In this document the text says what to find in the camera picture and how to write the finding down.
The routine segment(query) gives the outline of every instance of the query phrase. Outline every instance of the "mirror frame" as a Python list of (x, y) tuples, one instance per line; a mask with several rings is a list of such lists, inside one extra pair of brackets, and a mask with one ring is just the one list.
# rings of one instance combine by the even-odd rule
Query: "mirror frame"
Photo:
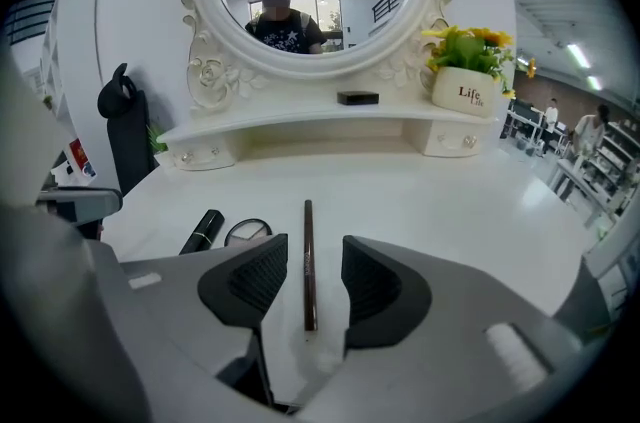
[(297, 80), (318, 80), (352, 75), (392, 55), (422, 22), (429, 0), (404, 0), (384, 29), (364, 43), (323, 55), (299, 55), (270, 48), (250, 37), (232, 17), (226, 0), (195, 0), (207, 29), (219, 47), (241, 60), (249, 69)]

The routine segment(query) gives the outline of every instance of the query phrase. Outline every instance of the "white flower pot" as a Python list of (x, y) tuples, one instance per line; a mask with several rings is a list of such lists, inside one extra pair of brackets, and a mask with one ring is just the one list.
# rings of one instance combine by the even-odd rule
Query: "white flower pot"
[(175, 167), (173, 156), (171, 156), (171, 153), (169, 153), (169, 151), (155, 154), (153, 155), (153, 157), (156, 159), (156, 162), (158, 162), (158, 165), (164, 170)]
[(493, 115), (494, 81), (485, 73), (443, 67), (438, 70), (431, 100), (434, 105), (465, 114)]

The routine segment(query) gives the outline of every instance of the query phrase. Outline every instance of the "railing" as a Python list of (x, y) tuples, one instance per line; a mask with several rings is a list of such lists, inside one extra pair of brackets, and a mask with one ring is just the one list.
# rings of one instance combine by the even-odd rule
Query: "railing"
[(9, 44), (44, 34), (56, 0), (14, 0), (5, 17)]
[(393, 9), (398, 7), (402, 3), (402, 0), (380, 0), (372, 8), (373, 10), (373, 22), (377, 23), (378, 20), (389, 14)]

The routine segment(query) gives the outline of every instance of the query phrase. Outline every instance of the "person in white shirt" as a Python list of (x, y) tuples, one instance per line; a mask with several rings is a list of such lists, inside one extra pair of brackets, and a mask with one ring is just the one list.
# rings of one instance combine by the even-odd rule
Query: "person in white shirt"
[[(580, 121), (576, 129), (573, 131), (571, 139), (571, 151), (567, 159), (571, 163), (575, 163), (578, 155), (591, 156), (596, 148), (602, 142), (604, 131), (609, 122), (609, 107), (607, 105), (598, 106), (595, 115), (585, 115)], [(569, 181), (567, 188), (560, 195), (562, 201), (566, 201), (573, 191), (573, 183)]]
[(544, 118), (547, 123), (547, 128), (542, 130), (542, 134), (540, 135), (540, 139), (544, 142), (544, 147), (542, 148), (542, 154), (546, 155), (547, 150), (549, 149), (549, 142), (553, 138), (553, 132), (556, 131), (556, 123), (558, 122), (558, 100), (556, 98), (551, 98), (549, 102), (549, 108), (544, 113)]

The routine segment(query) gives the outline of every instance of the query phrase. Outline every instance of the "light fixture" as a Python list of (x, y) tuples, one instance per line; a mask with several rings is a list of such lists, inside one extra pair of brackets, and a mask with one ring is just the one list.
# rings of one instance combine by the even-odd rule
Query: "light fixture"
[(571, 52), (571, 55), (573, 55), (573, 58), (575, 58), (578, 64), (580, 64), (580, 67), (585, 69), (589, 69), (591, 67), (587, 57), (584, 56), (584, 53), (582, 53), (582, 50), (577, 44), (568, 44), (567, 48)]
[(602, 89), (602, 86), (600, 85), (600, 81), (595, 76), (588, 76), (587, 80), (589, 80), (589, 85), (591, 85), (591, 88), (594, 91), (599, 91)]

